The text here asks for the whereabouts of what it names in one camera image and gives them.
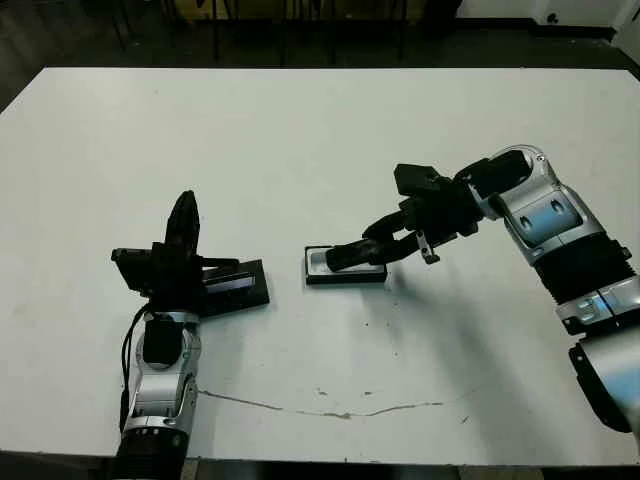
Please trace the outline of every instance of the wire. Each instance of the wire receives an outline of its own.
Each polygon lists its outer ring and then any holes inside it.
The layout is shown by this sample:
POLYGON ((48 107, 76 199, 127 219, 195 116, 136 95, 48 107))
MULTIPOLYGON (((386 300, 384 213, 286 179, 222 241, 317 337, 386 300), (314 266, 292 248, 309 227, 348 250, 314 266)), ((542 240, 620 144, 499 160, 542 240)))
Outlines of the wire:
POLYGON ((122 365, 122 378, 123 387, 122 395, 120 396, 120 433, 124 430, 124 425, 127 422, 127 414, 129 412, 129 373, 131 372, 131 341, 133 337, 133 331, 136 325, 142 318, 145 312, 149 309, 149 304, 145 304, 140 308, 133 316, 131 326, 127 330, 127 334, 122 341, 122 350, 120 351, 120 363, 122 365))

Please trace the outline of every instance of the dark floor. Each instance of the dark floor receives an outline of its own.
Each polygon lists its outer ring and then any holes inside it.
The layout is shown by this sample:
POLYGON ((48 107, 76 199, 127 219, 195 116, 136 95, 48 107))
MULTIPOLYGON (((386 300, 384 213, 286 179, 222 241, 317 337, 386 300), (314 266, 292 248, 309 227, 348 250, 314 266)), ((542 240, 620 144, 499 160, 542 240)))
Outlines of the dark floor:
POLYGON ((119 67, 640 67, 604 39, 540 36, 458 24, 426 38, 389 22, 221 21, 169 26, 159 2, 129 0, 129 35, 109 2, 0 0, 0 111, 43 66, 119 67))

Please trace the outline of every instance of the metal bracket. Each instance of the metal bracket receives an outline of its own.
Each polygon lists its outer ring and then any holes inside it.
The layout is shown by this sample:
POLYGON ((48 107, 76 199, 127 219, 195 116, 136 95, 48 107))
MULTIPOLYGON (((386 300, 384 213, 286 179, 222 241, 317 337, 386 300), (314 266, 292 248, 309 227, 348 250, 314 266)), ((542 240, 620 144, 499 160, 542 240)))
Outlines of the metal bracket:
POLYGON ((420 254, 427 265, 431 265, 432 263, 436 263, 440 261, 440 257, 435 254, 433 251, 433 247, 429 245, 427 239, 424 236, 424 232, 422 230, 418 230, 416 232, 416 240, 418 241, 418 247, 420 248, 420 254))

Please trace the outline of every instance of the robotic arm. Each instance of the robotic arm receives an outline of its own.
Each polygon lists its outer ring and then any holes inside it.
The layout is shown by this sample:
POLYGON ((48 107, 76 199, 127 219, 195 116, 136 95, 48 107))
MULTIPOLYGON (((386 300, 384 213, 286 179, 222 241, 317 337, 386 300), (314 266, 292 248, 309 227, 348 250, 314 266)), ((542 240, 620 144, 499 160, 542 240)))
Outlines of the robotic arm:
POLYGON ((408 198, 363 240, 326 252, 332 271, 361 263, 380 265, 434 249, 478 231, 487 217, 505 226, 527 262, 558 303, 570 335, 577 379, 600 420, 640 441, 640 277, 629 250, 611 240, 582 199, 556 177, 542 151, 506 148, 458 172, 453 179, 432 167, 400 164, 398 192, 408 198), (393 234, 410 233, 401 240, 393 234))
POLYGON ((113 479, 180 478, 198 395, 201 319, 269 303, 262 261, 201 257, 199 233, 195 195, 186 191, 173 207, 164 242, 154 242, 150 250, 112 252, 127 286, 149 299, 122 345, 121 439, 113 479), (141 319, 130 402, 131 342, 141 319))

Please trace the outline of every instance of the tabletop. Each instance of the tabletop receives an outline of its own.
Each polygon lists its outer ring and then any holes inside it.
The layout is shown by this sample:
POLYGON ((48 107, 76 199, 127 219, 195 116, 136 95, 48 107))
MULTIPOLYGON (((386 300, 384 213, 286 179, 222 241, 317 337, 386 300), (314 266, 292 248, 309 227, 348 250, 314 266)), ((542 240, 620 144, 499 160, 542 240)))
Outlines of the tabletop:
POLYGON ((310 288, 302 261, 397 208, 397 163, 450 176, 517 143, 640 255, 639 132, 624 71, 45 69, 0 115, 0 449, 114 454, 143 299, 110 252, 160 241, 193 189, 199 253, 261 258, 271 303, 203 322, 190 457, 636 463, 501 222, 380 285, 310 288))

